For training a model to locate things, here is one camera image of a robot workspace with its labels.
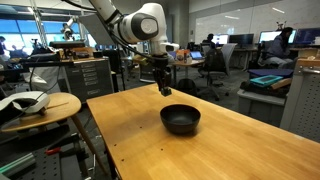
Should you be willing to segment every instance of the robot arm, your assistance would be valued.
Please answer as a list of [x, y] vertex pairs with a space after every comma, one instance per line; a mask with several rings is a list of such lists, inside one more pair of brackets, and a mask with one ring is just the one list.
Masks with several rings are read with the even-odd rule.
[[168, 43], [166, 22], [162, 6], [156, 3], [143, 5], [138, 11], [123, 16], [110, 0], [89, 0], [98, 11], [111, 38], [124, 47], [128, 44], [149, 41], [149, 62], [155, 67], [154, 77], [163, 95], [171, 94], [169, 88], [171, 75], [166, 71], [167, 51], [175, 51], [178, 44]]
[[64, 39], [66, 41], [73, 40], [72, 34], [73, 30], [71, 29], [71, 26], [73, 23], [77, 22], [78, 18], [76, 16], [72, 16], [67, 23], [63, 23], [63, 28], [61, 29], [61, 33], [64, 35]]

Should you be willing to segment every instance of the floor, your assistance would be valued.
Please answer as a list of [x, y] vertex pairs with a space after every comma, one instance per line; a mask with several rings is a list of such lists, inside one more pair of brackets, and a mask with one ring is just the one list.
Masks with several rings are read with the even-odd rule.
[[[139, 81], [138, 73], [134, 73], [134, 75], [135, 75], [135, 78], [131, 77], [129, 78], [129, 81], [125, 81], [125, 87], [127, 90], [150, 84], [150, 83]], [[185, 75], [185, 69], [180, 68], [177, 72], [177, 79], [178, 80], [183, 79], [184, 75]], [[212, 102], [214, 104], [217, 104], [219, 106], [225, 107], [227, 109], [237, 111], [238, 109], [237, 91], [239, 90], [241, 82], [247, 80], [247, 78], [248, 78], [247, 72], [244, 72], [236, 68], [231, 69], [231, 76], [227, 79], [222, 80], [224, 85], [230, 89], [229, 96], [225, 96], [224, 92], [220, 92], [220, 101], [215, 101], [214, 96], [212, 96], [212, 94], [210, 93], [203, 94], [200, 98], [203, 100]], [[206, 79], [199, 77], [197, 68], [189, 68], [189, 79], [192, 79], [195, 82], [199, 90], [206, 88]], [[120, 91], [122, 91], [123, 83], [120, 75], [117, 75], [117, 80], [118, 80], [119, 89]], [[97, 151], [99, 152], [98, 155], [102, 158], [102, 161], [104, 162], [104, 164], [108, 165], [107, 158], [104, 154], [105, 146], [104, 146], [103, 139], [101, 138], [99, 134], [99, 130], [95, 124], [95, 121], [92, 118], [90, 111], [86, 105], [83, 105], [81, 111], [78, 113], [78, 117], [81, 120], [83, 126], [85, 127], [85, 130], [89, 134], [94, 146], [97, 148]], [[68, 121], [68, 124], [71, 128], [71, 132], [77, 132], [75, 126], [70, 120]], [[6, 134], [6, 135], [0, 134], [0, 140], [12, 135], [14, 134]], [[110, 173], [108, 176], [105, 176], [102, 173], [98, 164], [94, 162], [93, 155], [90, 154], [90, 150], [87, 148], [85, 144], [83, 144], [83, 146], [86, 147], [86, 152], [89, 154], [89, 158], [86, 159], [86, 164], [88, 169], [91, 168], [91, 171], [89, 172], [91, 177], [97, 180], [100, 180], [100, 179], [111, 180], [112, 178], [110, 176]]]

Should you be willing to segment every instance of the computer monitor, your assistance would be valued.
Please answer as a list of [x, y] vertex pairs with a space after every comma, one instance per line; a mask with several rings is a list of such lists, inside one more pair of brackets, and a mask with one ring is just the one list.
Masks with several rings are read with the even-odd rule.
[[242, 47], [242, 45], [249, 45], [253, 42], [253, 34], [236, 34], [229, 36], [229, 43], [237, 43]]
[[[294, 37], [296, 36], [296, 30], [292, 31], [292, 34], [289, 37], [289, 44], [293, 43]], [[281, 31], [261, 31], [259, 43], [262, 41], [273, 41], [276, 36], [278, 36]]]
[[298, 29], [294, 44], [312, 44], [318, 36], [320, 36], [320, 28]]
[[228, 40], [229, 40], [228, 34], [217, 34], [213, 36], [212, 42], [214, 42], [216, 45], [227, 44]]

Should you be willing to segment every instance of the blue box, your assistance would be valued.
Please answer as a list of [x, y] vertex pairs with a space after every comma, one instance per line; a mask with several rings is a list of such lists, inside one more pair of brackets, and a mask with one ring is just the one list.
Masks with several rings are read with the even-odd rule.
[[281, 76], [274, 76], [274, 75], [268, 75], [268, 76], [262, 76], [258, 78], [250, 79], [250, 83], [259, 86], [259, 87], [267, 87], [271, 84], [274, 84], [278, 81], [283, 79]]
[[293, 69], [249, 69], [248, 73], [250, 74], [250, 79], [267, 75], [291, 78], [293, 76]]

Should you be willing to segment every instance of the window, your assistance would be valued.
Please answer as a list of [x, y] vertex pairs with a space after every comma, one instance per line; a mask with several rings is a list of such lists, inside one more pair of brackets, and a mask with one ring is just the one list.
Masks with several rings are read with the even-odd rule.
[[74, 33], [79, 33], [79, 25], [77, 23], [72, 24], [71, 29]]
[[47, 41], [50, 43], [51, 41], [64, 41], [63, 34], [47, 34]]
[[0, 19], [0, 32], [9, 33], [9, 32], [17, 32], [19, 33], [19, 29], [15, 20], [6, 20]]
[[90, 35], [90, 34], [88, 34], [88, 40], [89, 40], [89, 45], [90, 45], [90, 47], [95, 47], [96, 46], [96, 41], [93, 39], [93, 37]]
[[38, 39], [38, 42], [41, 43], [39, 34], [22, 34], [23, 41], [25, 42], [26, 48], [32, 48], [34, 41], [32, 39]]
[[61, 29], [62, 29], [62, 22], [43, 22], [43, 26], [44, 26], [44, 30], [46, 33], [61, 33]]
[[35, 21], [17, 20], [21, 33], [38, 33]]
[[8, 50], [12, 49], [12, 45], [17, 46], [17, 49], [20, 49], [24, 46], [20, 34], [0, 34], [0, 36], [6, 38], [4, 44]]

